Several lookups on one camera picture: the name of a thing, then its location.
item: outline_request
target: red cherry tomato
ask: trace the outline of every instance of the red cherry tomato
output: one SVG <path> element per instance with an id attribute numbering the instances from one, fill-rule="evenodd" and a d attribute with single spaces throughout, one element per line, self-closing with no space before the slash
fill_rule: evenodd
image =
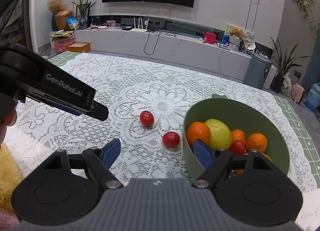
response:
<path id="1" fill-rule="evenodd" d="M 231 143 L 230 150 L 234 154 L 244 155 L 245 154 L 245 144 L 243 141 L 234 141 Z"/>
<path id="2" fill-rule="evenodd" d="M 143 126 L 152 126 L 155 122 L 155 118 L 151 112 L 142 111 L 140 113 L 140 121 Z"/>
<path id="3" fill-rule="evenodd" d="M 180 143 L 180 135 L 176 132 L 167 132 L 162 136 L 162 142 L 167 148 L 175 148 Z"/>

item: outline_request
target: lemon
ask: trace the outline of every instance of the lemon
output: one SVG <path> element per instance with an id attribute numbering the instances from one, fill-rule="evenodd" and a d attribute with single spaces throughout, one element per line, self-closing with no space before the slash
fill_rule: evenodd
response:
<path id="1" fill-rule="evenodd" d="M 206 124 L 211 131 L 211 138 L 209 142 L 209 146 L 211 148 L 230 149 L 232 136 L 227 125 L 216 119 L 206 120 L 204 124 Z"/>

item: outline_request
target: human hand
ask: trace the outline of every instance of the human hand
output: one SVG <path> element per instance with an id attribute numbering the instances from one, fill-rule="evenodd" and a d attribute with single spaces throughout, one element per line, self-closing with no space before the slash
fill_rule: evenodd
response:
<path id="1" fill-rule="evenodd" d="M 7 132 L 7 126 L 12 126 L 17 121 L 17 111 L 13 109 L 4 117 L 2 122 L 0 122 L 0 145 L 4 141 L 5 134 Z"/>

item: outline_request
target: green bowl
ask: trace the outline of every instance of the green bowl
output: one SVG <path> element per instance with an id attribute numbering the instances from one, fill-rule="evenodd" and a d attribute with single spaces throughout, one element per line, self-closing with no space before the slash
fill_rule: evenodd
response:
<path id="1" fill-rule="evenodd" d="M 241 129 L 246 136 L 255 132 L 265 135 L 268 139 L 266 154 L 284 174 L 288 174 L 289 151 L 277 127 L 256 109 L 244 103 L 218 96 L 196 103 L 184 118 L 183 155 L 187 170 L 193 180 L 196 180 L 204 172 L 204 168 L 190 149 L 185 131 L 193 122 L 204 122 L 210 118 L 224 122 L 231 131 Z"/>

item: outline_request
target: red box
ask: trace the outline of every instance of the red box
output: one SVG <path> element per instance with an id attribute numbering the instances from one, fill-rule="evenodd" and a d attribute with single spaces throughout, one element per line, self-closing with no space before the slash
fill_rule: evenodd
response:
<path id="1" fill-rule="evenodd" d="M 67 46 L 71 46 L 75 43 L 74 39 L 70 39 L 64 42 L 55 42 L 54 48 L 56 49 L 56 53 L 62 53 L 67 50 Z"/>
<path id="2" fill-rule="evenodd" d="M 216 43 L 217 35 L 211 32 L 204 33 L 203 43 L 208 43 L 214 45 Z"/>

